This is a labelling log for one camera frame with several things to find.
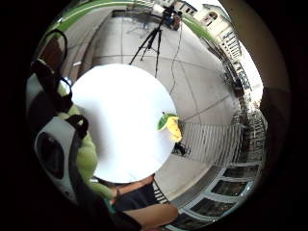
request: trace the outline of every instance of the railing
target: railing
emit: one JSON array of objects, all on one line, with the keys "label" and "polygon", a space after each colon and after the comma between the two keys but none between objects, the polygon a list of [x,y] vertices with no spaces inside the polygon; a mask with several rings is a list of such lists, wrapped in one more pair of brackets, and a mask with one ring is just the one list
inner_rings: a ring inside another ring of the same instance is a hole
[{"label": "railing", "polygon": [[243,126],[243,139],[248,145],[242,146],[239,159],[226,167],[220,167],[212,183],[179,208],[180,217],[167,225],[166,230],[194,230],[204,227],[232,213],[253,193],[266,159],[268,125],[259,110],[246,108]]},{"label": "railing", "polygon": [[164,195],[164,193],[161,191],[160,187],[158,186],[157,182],[153,181],[153,188],[154,188],[154,195],[155,198],[158,200],[160,204],[169,204],[170,202]]},{"label": "railing", "polygon": [[240,123],[202,125],[180,121],[179,126],[183,136],[181,143],[189,151],[185,154],[178,152],[173,154],[220,167],[227,166],[238,159],[242,143]]}]

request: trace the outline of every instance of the pavement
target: pavement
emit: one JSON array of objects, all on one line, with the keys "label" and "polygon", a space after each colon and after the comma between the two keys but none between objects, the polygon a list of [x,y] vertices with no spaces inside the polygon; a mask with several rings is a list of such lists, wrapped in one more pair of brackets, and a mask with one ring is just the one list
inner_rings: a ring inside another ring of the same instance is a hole
[{"label": "pavement", "polygon": [[[132,15],[112,16],[114,9],[94,10],[65,32],[68,37],[75,38],[68,50],[64,71],[67,75],[76,65],[80,67],[75,76],[96,65],[129,64],[148,33],[157,26],[157,23],[149,22],[148,30],[145,30],[143,22]],[[161,29],[157,79],[169,91],[180,119],[207,125],[230,124],[240,105],[233,91],[223,82],[224,68],[220,59],[184,23],[178,31],[164,25]],[[74,36],[77,32],[81,35],[80,31],[83,31],[81,38]],[[157,43],[158,36],[152,48],[156,49]],[[155,75],[157,53],[147,50],[141,61],[142,52],[143,49],[132,64]],[[207,164],[170,155],[156,172],[155,179],[172,200],[197,182],[209,168]]]}]

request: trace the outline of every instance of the window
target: window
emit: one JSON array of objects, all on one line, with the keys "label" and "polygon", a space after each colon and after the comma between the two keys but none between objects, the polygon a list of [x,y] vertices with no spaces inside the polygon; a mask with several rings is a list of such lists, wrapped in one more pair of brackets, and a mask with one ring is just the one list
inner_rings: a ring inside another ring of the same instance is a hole
[{"label": "window", "polygon": [[246,185],[246,182],[228,182],[219,180],[212,189],[212,193],[238,196],[244,190]]},{"label": "window", "polygon": [[224,212],[233,207],[234,203],[222,203],[208,198],[203,198],[199,203],[194,205],[191,210],[209,217],[220,217]]},{"label": "window", "polygon": [[185,7],[185,4],[183,3],[182,6],[180,7],[180,10],[182,10]]},{"label": "window", "polygon": [[195,219],[186,214],[181,214],[179,218],[175,222],[173,222],[171,225],[173,225],[176,228],[180,228],[184,230],[194,230],[197,228],[201,228],[209,223],[212,223],[212,222]]},{"label": "window", "polygon": [[227,177],[244,178],[244,177],[255,177],[259,166],[248,166],[248,167],[233,167],[228,168],[223,175]]}]

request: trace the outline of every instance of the person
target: person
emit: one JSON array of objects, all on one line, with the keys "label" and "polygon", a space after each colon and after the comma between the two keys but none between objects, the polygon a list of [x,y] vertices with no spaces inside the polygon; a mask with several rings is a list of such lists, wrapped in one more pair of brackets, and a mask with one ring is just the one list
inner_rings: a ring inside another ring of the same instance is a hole
[{"label": "person", "polygon": [[172,15],[173,15],[174,13],[176,13],[176,11],[174,10],[174,6],[173,6],[173,5],[171,5],[171,6],[169,6],[169,7],[165,7],[165,6],[164,6],[164,8],[165,8],[165,10],[163,11],[163,18],[164,18],[165,21],[166,21],[166,25],[170,27],[171,24],[172,24],[172,22],[173,22],[173,17],[172,17]]},{"label": "person", "polygon": [[173,17],[173,21],[172,21],[172,24],[171,24],[171,28],[174,31],[177,31],[179,29],[181,20],[182,20],[182,12],[176,13]]},{"label": "person", "polygon": [[119,211],[136,220],[142,231],[158,230],[178,216],[178,209],[172,204],[159,204],[154,196],[155,174],[129,184],[104,182],[113,194],[110,203]]}]

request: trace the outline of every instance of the building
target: building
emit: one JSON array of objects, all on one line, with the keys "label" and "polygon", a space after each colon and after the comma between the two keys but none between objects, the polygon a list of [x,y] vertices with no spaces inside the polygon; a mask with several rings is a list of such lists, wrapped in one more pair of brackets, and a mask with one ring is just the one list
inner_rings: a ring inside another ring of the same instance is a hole
[{"label": "building", "polygon": [[193,7],[191,4],[189,4],[186,1],[176,1],[174,5],[174,9],[177,12],[182,12],[182,13],[188,13],[190,15],[194,15],[197,12],[197,9]]},{"label": "building", "polygon": [[209,4],[202,6],[203,9],[195,13],[193,17],[207,28],[231,61],[239,60],[242,50],[229,15],[219,6]]},{"label": "building", "polygon": [[175,1],[176,0],[155,0],[155,2],[162,7],[169,7],[174,4]]}]

